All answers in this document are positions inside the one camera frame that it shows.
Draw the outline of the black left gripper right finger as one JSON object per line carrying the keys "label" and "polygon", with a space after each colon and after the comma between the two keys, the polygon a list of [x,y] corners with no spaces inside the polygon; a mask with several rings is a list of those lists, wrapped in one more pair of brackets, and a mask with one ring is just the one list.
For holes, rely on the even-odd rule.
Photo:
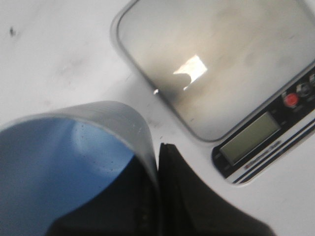
{"label": "black left gripper right finger", "polygon": [[173,144],[160,145],[158,180],[166,236],[275,235],[208,187]]}

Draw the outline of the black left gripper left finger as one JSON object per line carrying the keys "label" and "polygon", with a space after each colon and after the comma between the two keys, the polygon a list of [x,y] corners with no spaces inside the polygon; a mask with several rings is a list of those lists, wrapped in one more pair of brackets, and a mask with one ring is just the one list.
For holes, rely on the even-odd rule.
{"label": "black left gripper left finger", "polygon": [[100,194],[50,226],[48,236],[156,236],[155,188],[137,157]]}

